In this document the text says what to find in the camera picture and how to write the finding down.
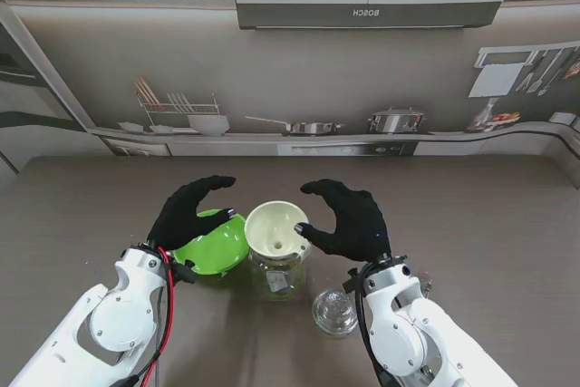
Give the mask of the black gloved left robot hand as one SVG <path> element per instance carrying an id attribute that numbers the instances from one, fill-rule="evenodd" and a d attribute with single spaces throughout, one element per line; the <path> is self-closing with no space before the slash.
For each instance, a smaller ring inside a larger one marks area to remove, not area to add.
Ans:
<path id="1" fill-rule="evenodd" d="M 234 177 L 214 175 L 181 186 L 167 198 L 147 242 L 154 248 L 173 251 L 227 223 L 235 216 L 234 209 L 225 208 L 211 216 L 200 217 L 197 208 L 211 191 L 229 188 L 235 182 Z"/>

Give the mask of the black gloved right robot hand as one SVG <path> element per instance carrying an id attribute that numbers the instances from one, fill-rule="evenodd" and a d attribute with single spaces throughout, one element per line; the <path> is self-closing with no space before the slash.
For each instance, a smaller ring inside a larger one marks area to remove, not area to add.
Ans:
<path id="1" fill-rule="evenodd" d="M 372 194 L 351 190 L 341 181 L 319 179 L 305 183 L 304 194 L 321 197 L 335 217 L 335 230 L 328 233 L 310 224 L 298 223 L 295 232 L 327 255 L 352 261 L 374 262 L 392 256 L 388 229 Z"/>

